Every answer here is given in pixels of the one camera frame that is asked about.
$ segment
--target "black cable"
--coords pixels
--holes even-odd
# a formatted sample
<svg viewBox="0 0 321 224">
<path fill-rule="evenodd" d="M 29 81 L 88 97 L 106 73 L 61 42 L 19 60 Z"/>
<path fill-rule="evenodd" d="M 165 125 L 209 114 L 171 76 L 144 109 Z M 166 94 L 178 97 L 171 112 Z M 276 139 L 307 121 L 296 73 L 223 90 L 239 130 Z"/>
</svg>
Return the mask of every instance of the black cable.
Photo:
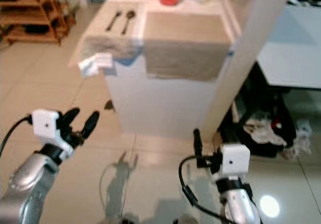
<svg viewBox="0 0 321 224">
<path fill-rule="evenodd" d="M 192 160 L 192 159 L 205 159 L 205 160 L 210 160 L 213 159 L 213 156 L 195 156 L 195 155 L 191 155 L 186 157 L 185 159 L 183 159 L 180 162 L 179 165 L 179 179 L 182 185 L 182 190 L 183 193 L 185 194 L 185 196 L 187 197 L 187 199 L 189 200 L 189 202 L 191 203 L 192 206 L 195 206 L 198 210 L 206 213 L 207 215 L 213 216 L 215 218 L 218 218 L 220 220 L 232 223 L 232 224 L 236 224 L 236 222 L 232 221 L 232 220 L 228 220 L 227 218 L 225 218 L 224 216 L 221 216 L 215 212 L 212 212 L 208 209 L 206 209 L 205 207 L 201 206 L 198 204 L 198 200 L 196 198 L 196 196 L 194 195 L 194 193 L 192 192 L 192 190 L 189 188 L 188 185 L 185 185 L 184 183 L 184 179 L 183 179 L 183 175 L 182 175 L 182 168 L 185 162 Z"/>
<path fill-rule="evenodd" d="M 5 146 L 6 146 L 6 143 L 7 143 L 8 139 L 9 139 L 10 135 L 11 135 L 12 132 L 15 130 L 15 128 L 16 128 L 19 124 L 21 124 L 23 121 L 28 121 L 28 123 L 31 124 L 31 123 L 32 123 L 31 115 L 28 115 L 28 116 L 20 119 L 20 120 L 19 120 L 18 122 L 16 122 L 16 123 L 11 127 L 11 129 L 8 131 L 8 133 L 6 134 L 4 140 L 3 140 L 2 143 L 1 143 L 0 158 L 1 158 L 2 152 L 3 152 L 3 150 L 4 150 Z"/>
</svg>

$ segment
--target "spoon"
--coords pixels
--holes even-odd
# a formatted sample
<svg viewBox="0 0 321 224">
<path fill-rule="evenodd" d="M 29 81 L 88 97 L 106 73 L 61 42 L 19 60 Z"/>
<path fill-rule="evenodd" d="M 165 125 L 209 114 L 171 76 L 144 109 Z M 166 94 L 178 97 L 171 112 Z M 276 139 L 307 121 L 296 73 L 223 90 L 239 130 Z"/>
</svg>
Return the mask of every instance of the spoon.
<svg viewBox="0 0 321 224">
<path fill-rule="evenodd" d="M 112 26 L 114 25 L 117 17 L 119 17 L 121 15 L 121 11 L 117 11 L 114 18 L 111 20 L 111 22 L 109 23 L 109 26 L 106 28 L 106 31 L 110 31 Z"/>
<path fill-rule="evenodd" d="M 125 25 L 124 30 L 122 31 L 122 34 L 123 34 L 123 35 L 125 35 L 125 33 L 126 33 L 126 31 L 127 31 L 127 27 L 128 27 L 128 24 L 129 24 L 129 20 L 130 20 L 131 18 L 134 18 L 135 15 L 136 15 L 135 12 L 132 11 L 132 10 L 127 12 L 127 15 L 126 15 L 126 17 L 127 17 L 127 22 L 126 22 L 126 25 Z"/>
</svg>

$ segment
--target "wooden shelf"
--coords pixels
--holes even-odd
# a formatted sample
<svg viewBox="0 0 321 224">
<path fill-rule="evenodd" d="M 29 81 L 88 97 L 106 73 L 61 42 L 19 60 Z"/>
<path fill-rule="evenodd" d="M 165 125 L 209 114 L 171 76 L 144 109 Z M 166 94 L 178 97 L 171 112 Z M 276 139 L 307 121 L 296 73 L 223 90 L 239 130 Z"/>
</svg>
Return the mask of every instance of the wooden shelf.
<svg viewBox="0 0 321 224">
<path fill-rule="evenodd" d="M 38 7 L 50 0 L 16 0 L 0 1 L 0 7 Z"/>
<path fill-rule="evenodd" d="M 50 22 L 58 17 L 57 12 L 51 11 L 48 13 Z M 10 24 L 32 24 L 32 25 L 48 25 L 47 19 L 44 17 L 40 9 L 26 10 L 6 10 L 2 11 L 0 18 L 2 25 Z"/>
<path fill-rule="evenodd" d="M 4 39 L 9 41 L 37 41 L 37 42 L 59 42 L 63 37 L 63 30 L 56 28 L 57 38 L 55 38 L 50 31 L 46 33 L 26 33 L 21 26 L 14 26 Z"/>
</svg>

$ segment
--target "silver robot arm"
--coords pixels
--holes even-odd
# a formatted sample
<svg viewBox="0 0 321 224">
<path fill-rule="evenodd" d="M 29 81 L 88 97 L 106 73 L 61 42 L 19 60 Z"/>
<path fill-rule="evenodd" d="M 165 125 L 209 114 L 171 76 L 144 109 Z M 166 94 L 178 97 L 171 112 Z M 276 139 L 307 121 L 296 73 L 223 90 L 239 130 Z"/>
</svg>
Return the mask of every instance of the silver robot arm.
<svg viewBox="0 0 321 224">
<path fill-rule="evenodd" d="M 69 125 L 78 113 L 78 108 L 65 115 L 44 109 L 33 111 L 34 134 L 44 146 L 10 177 L 0 203 L 0 223 L 39 223 L 46 195 L 54 184 L 59 165 L 73 156 L 74 149 L 89 137 L 99 118 L 99 112 L 94 112 L 82 131 L 72 132 Z"/>
<path fill-rule="evenodd" d="M 223 145 L 212 156 L 202 155 L 202 140 L 198 129 L 194 130 L 194 156 L 186 157 L 179 166 L 182 191 L 190 204 L 200 211 L 221 220 L 222 223 L 260 224 L 259 212 L 253 202 L 253 194 L 248 183 L 242 178 L 248 173 L 250 150 L 241 144 Z M 212 182 L 220 193 L 221 213 L 214 213 L 200 204 L 182 176 L 183 164 L 191 159 L 197 160 L 197 168 L 210 168 Z"/>
</svg>

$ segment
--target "robotic hand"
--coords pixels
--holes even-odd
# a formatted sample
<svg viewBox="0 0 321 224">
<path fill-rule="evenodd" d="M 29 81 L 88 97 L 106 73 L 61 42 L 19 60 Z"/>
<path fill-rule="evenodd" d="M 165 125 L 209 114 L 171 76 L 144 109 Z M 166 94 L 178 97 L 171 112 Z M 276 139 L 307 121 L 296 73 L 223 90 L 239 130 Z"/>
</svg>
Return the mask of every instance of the robotic hand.
<svg viewBox="0 0 321 224">
<path fill-rule="evenodd" d="M 10 177 L 8 189 L 1 199 L 0 223 L 39 223 L 45 197 L 58 174 L 59 165 L 73 156 L 74 150 L 96 127 L 98 111 L 88 118 L 82 131 L 73 132 L 70 124 L 78 113 L 78 108 L 64 115 L 45 109 L 32 112 L 28 122 L 33 124 L 34 134 L 44 146 Z"/>
<path fill-rule="evenodd" d="M 250 150 L 241 144 L 223 145 L 213 156 L 202 155 L 200 131 L 194 130 L 194 156 L 186 157 L 179 166 L 179 178 L 182 191 L 191 203 L 200 211 L 216 217 L 222 223 L 260 224 L 259 212 L 252 199 L 253 194 L 248 183 L 242 183 L 242 177 L 248 173 Z M 197 168 L 210 168 L 212 181 L 217 185 L 222 204 L 221 214 L 216 214 L 198 204 L 198 200 L 182 177 L 183 164 L 191 159 L 197 160 Z"/>
</svg>

